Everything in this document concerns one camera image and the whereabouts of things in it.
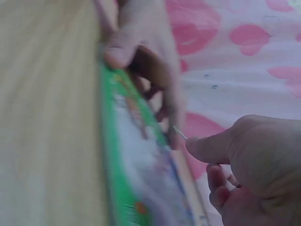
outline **pink heart pattern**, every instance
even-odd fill
[[[216,122],[195,113],[186,114],[186,124],[184,128],[184,134],[187,137],[208,137],[225,129],[218,125]],[[182,149],[185,153],[186,159],[189,163],[192,175],[194,179],[198,179],[206,171],[207,163],[201,162],[191,156],[186,150],[185,144],[182,145]]]
[[[287,80],[286,86],[297,98],[301,98],[301,67],[273,67],[268,69],[270,75]]]
[[[202,0],[166,0],[166,8],[180,55],[203,50],[220,29],[220,15]]]
[[[265,0],[269,8],[278,12],[289,12],[293,10],[287,0]]]
[[[240,52],[246,56],[253,56],[268,44],[270,36],[260,26],[243,24],[230,32],[231,41],[241,46]]]

